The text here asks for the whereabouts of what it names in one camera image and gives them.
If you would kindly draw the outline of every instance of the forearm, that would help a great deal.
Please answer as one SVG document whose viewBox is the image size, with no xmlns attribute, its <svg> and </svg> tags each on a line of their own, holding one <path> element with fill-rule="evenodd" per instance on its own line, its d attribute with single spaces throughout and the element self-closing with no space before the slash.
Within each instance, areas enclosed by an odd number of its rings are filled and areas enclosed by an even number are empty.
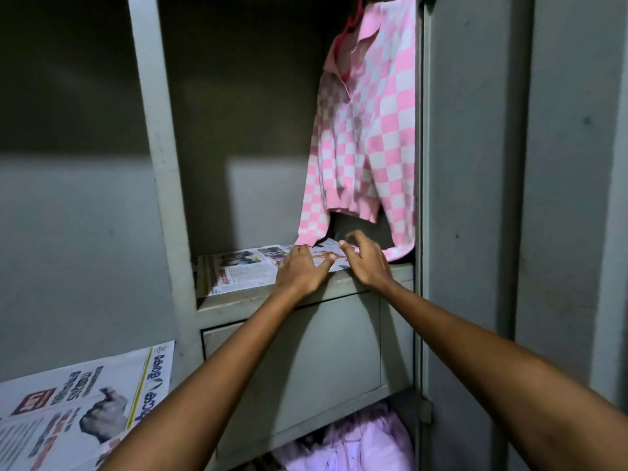
<svg viewBox="0 0 628 471">
<path fill-rule="evenodd" d="M 412 325 L 483 407 L 529 465 L 543 469 L 611 469 L 609 446 L 628 438 L 627 421 L 608 402 L 541 357 L 478 327 L 396 283 L 382 295 Z"/>
<path fill-rule="evenodd" d="M 297 301 L 292 294 L 271 295 L 122 441 L 101 469 L 202 469 L 249 378 Z"/>
</svg>

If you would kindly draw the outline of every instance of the clothes hanger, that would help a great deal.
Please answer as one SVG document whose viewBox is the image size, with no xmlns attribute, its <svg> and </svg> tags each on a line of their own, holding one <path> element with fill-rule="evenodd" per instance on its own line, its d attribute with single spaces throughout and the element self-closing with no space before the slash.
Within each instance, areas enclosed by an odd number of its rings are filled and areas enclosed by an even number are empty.
<svg viewBox="0 0 628 471">
<path fill-rule="evenodd" d="M 334 58 L 336 59 L 336 63 L 338 62 L 338 55 L 340 54 L 340 47 L 342 46 L 343 41 L 347 37 L 347 34 L 356 30 L 357 26 L 362 21 L 363 16 L 364 16 L 364 0 L 357 0 L 356 17 L 351 18 L 351 15 L 349 15 L 349 20 L 347 20 L 345 29 L 342 30 L 342 33 L 336 40 L 336 45 L 334 46 Z M 349 80 L 349 72 L 343 73 L 340 77 L 343 80 L 343 82 L 347 82 Z"/>
</svg>

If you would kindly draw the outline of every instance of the pink checkered sweater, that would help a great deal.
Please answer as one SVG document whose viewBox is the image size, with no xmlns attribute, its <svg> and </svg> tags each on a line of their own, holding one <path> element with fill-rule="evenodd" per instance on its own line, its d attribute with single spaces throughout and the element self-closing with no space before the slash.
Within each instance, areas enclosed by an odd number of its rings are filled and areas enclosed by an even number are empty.
<svg viewBox="0 0 628 471">
<path fill-rule="evenodd" d="M 327 234 L 329 213 L 392 232 L 389 261 L 414 247 L 415 0 L 366 6 L 360 27 L 327 55 L 296 244 Z"/>
</svg>

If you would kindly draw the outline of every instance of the newspaper sheet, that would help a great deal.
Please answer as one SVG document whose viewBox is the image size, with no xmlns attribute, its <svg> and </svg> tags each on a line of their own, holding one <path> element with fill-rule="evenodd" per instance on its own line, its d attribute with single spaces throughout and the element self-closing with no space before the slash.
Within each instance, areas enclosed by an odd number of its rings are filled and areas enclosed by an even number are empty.
<svg viewBox="0 0 628 471">
<path fill-rule="evenodd" d="M 234 253 L 198 256 L 192 264 L 197 299 L 274 284 L 277 265 L 291 249 L 292 245 L 275 244 Z M 336 262 L 330 269 L 332 272 L 349 268 L 349 262 L 337 241 L 327 239 L 310 248 L 310 251 L 316 266 L 323 262 L 326 254 L 333 253 Z"/>
<path fill-rule="evenodd" d="M 0 471 L 93 471 L 168 394 L 174 348 L 0 383 Z"/>
</svg>

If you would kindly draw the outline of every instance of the pink clothing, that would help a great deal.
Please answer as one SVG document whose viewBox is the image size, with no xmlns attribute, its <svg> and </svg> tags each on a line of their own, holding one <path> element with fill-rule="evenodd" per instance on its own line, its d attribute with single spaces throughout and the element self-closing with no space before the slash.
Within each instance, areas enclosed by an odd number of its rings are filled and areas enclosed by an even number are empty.
<svg viewBox="0 0 628 471">
<path fill-rule="evenodd" d="M 335 59 L 327 55 L 295 244 L 324 238 L 329 212 L 391 227 L 389 261 L 414 247 L 416 1 L 366 6 L 360 27 Z M 345 84 L 340 73 L 349 70 Z"/>
<path fill-rule="evenodd" d="M 412 443 L 386 403 L 376 403 L 330 425 L 323 443 L 288 443 L 272 452 L 287 471 L 411 471 Z"/>
</svg>

